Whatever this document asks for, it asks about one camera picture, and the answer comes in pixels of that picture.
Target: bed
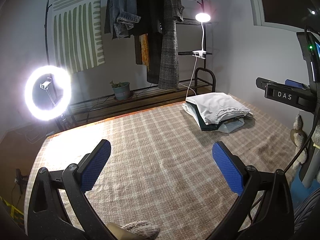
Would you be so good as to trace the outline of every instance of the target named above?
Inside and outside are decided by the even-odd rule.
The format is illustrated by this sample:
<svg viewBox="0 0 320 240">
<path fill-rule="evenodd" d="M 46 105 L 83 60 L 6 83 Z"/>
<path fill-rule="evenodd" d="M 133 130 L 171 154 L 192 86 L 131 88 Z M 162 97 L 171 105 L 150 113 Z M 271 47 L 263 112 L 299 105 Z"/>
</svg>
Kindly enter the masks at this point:
<svg viewBox="0 0 320 240">
<path fill-rule="evenodd" d="M 107 139 L 111 157 L 93 189 L 86 193 L 102 221 L 125 225 L 147 220 L 160 226 L 160 239 L 205 239 L 237 197 L 212 159 L 214 142 L 223 141 L 244 164 L 260 171 L 284 169 L 294 156 L 287 127 L 235 99 L 250 108 L 254 118 L 230 134 L 201 132 L 181 103 L 175 103 L 48 137 L 29 177 L 25 227 L 38 169 L 65 169 L 78 163 L 101 139 Z M 61 197 L 73 225 L 81 228 L 64 191 Z"/>
</svg>

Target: gray plaid coat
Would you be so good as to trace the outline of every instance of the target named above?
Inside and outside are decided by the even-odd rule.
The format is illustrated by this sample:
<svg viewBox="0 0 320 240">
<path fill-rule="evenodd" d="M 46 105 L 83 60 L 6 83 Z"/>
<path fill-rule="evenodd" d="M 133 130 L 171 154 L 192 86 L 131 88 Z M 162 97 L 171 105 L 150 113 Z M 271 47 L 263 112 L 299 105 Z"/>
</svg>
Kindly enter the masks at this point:
<svg viewBox="0 0 320 240">
<path fill-rule="evenodd" d="M 164 23 L 159 73 L 159 88 L 174 89 L 179 83 L 176 21 L 182 22 L 181 0 L 164 0 Z"/>
</svg>

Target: light blue garment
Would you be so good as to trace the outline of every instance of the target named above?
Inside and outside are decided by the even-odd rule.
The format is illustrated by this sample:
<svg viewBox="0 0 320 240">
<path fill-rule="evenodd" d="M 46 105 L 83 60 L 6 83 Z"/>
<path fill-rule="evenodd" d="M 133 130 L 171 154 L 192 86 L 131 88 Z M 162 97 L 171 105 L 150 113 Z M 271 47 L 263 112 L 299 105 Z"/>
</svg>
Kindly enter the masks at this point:
<svg viewBox="0 0 320 240">
<path fill-rule="evenodd" d="M 105 33 L 115 36 L 113 33 L 115 31 L 118 38 L 127 37 L 129 30 L 141 19 L 137 16 L 137 0 L 108 0 L 108 2 L 110 28 Z"/>
</svg>

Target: plant pot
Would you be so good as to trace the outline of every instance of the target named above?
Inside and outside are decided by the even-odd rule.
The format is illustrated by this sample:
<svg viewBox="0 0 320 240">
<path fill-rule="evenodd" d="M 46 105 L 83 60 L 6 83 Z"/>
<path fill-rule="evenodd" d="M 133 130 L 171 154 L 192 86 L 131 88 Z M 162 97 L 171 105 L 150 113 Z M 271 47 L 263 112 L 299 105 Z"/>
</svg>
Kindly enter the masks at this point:
<svg viewBox="0 0 320 240">
<path fill-rule="evenodd" d="M 120 88 L 112 88 L 117 100 L 128 99 L 131 95 L 130 93 L 130 83 L 124 82 L 124 86 Z"/>
</svg>

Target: stack of folded clothes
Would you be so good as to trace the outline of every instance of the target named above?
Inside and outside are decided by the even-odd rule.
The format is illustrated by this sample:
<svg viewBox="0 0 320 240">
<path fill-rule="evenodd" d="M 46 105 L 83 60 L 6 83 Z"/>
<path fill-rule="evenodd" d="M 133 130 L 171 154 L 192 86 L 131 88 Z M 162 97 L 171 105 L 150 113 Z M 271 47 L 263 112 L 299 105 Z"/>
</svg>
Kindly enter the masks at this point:
<svg viewBox="0 0 320 240">
<path fill-rule="evenodd" d="M 225 93 L 187 97 L 182 107 L 196 120 L 201 131 L 230 133 L 244 125 L 244 117 L 253 118 L 249 108 Z"/>
</svg>

